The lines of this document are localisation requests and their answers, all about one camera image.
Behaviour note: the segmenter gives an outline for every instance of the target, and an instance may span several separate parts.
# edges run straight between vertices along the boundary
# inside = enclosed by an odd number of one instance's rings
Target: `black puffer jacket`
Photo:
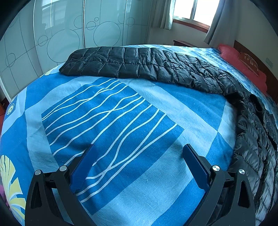
[[[256,225],[278,195],[278,131],[262,102],[228,72],[195,57],[157,48],[99,47],[77,50],[61,67],[65,75],[145,78],[222,94],[237,108],[234,155],[228,171],[243,168],[256,208]]]

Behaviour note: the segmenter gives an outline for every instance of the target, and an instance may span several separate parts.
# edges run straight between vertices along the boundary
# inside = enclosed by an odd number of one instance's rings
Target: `white wall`
[[[240,26],[236,40],[254,53],[278,78],[278,36],[274,29],[251,1],[242,0]],[[265,62],[269,58],[273,68]]]
[[[173,45],[173,40],[189,42],[197,47],[208,48],[204,43],[206,33],[173,23],[171,30],[152,28],[149,44]],[[253,52],[278,78],[278,36],[263,13],[250,1],[241,0],[240,25],[236,40]],[[265,62],[269,58],[273,68]]]
[[[187,27],[182,24],[173,23],[171,30],[162,28],[152,28],[150,32],[149,44],[173,45],[173,40],[182,40],[189,42],[200,48],[209,48],[209,45],[204,43],[206,33]]]

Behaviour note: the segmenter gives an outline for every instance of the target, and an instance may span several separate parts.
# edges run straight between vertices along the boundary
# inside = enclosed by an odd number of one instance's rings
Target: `pillow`
[[[258,70],[258,74],[251,71],[240,59],[240,53],[233,47],[220,44],[218,49],[221,57],[229,64],[233,65],[237,70],[244,74],[250,81],[258,87],[263,94],[267,95],[266,74]]]
[[[259,76],[259,69],[257,62],[247,53],[240,53],[239,59],[257,76]]]

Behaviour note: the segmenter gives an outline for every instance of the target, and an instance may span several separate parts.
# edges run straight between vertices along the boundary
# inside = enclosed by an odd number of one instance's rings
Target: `bed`
[[[262,100],[278,125],[276,93],[266,97],[218,50],[129,47],[190,55],[231,73]],[[235,109],[221,95],[148,80],[69,77],[59,73],[61,66],[21,91],[5,115],[1,175],[18,221],[24,225],[34,171],[56,171],[94,144],[98,157],[76,195],[97,225],[183,225],[204,191],[181,158],[182,147],[190,143],[211,165],[227,170],[235,145]]]

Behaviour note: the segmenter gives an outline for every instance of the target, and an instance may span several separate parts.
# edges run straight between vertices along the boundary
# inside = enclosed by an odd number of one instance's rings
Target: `blue gripper pad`
[[[183,147],[182,155],[198,187],[207,192],[210,188],[210,163],[205,157],[199,156],[190,144]]]
[[[82,155],[79,164],[71,174],[71,183],[69,187],[73,193],[81,188],[95,159],[96,148],[94,145],[91,145],[89,149],[86,150],[85,153]]]

